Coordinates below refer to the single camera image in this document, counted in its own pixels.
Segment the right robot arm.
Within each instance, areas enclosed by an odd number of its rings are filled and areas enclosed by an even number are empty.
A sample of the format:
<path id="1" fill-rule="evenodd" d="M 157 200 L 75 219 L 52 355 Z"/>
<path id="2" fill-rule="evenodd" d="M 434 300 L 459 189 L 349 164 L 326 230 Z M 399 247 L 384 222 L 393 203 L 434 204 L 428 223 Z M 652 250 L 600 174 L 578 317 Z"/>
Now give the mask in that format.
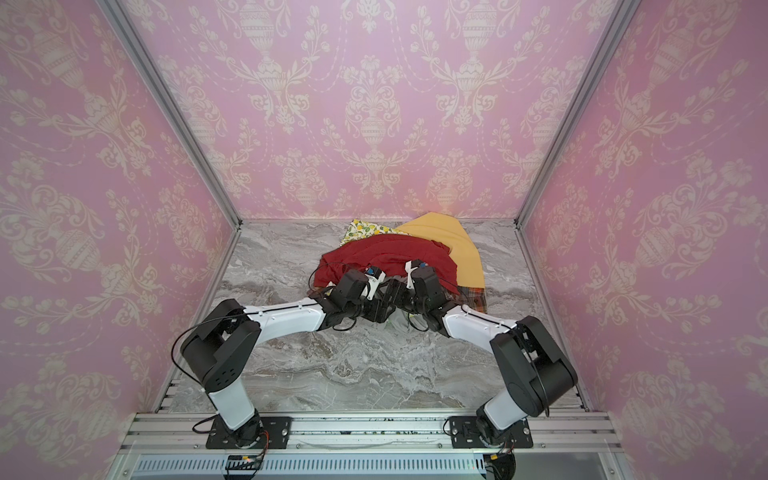
<path id="1" fill-rule="evenodd" d="M 490 445 L 506 442 L 523 420 L 547 415 L 578 383 L 571 361 L 541 320 L 504 320 L 453 300 L 430 266 L 415 268 L 404 280 L 387 280 L 384 295 L 396 308 L 422 317 L 429 331 L 493 354 L 503 389 L 476 411 L 479 436 Z"/>

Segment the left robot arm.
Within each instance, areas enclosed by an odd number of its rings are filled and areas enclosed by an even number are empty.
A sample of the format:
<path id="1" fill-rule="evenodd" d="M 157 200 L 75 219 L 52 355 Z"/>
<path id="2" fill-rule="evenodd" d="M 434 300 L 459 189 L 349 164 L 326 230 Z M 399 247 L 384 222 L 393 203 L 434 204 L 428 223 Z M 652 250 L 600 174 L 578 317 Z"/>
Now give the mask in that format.
<path id="1" fill-rule="evenodd" d="M 295 302 L 259 307 L 225 300 L 191 329 L 180 353 L 216 411 L 209 449 L 269 444 L 268 430 L 242 380 L 256 346 L 298 333 L 338 330 L 346 319 L 388 319 L 407 285 L 375 272 L 348 271 L 338 283 Z"/>

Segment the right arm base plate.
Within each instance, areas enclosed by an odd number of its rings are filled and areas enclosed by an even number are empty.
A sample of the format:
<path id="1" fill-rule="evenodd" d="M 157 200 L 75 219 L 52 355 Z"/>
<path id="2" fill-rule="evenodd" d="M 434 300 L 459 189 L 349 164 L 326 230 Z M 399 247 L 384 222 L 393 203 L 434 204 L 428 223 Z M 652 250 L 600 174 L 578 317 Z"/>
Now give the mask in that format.
<path id="1" fill-rule="evenodd" d="M 454 449 L 530 449 L 534 445 L 526 419 L 499 430 L 489 420 L 476 416 L 450 416 L 443 430 Z"/>

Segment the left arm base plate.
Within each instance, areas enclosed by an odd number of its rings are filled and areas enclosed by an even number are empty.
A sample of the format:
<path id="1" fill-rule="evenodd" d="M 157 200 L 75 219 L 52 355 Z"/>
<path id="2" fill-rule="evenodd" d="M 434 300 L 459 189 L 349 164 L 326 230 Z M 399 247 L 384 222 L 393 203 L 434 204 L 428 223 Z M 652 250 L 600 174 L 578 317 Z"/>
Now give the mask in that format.
<path id="1" fill-rule="evenodd" d="M 254 417 L 237 430 L 231 430 L 217 415 L 208 433 L 206 448 L 284 450 L 290 438 L 292 421 L 289 416 Z"/>

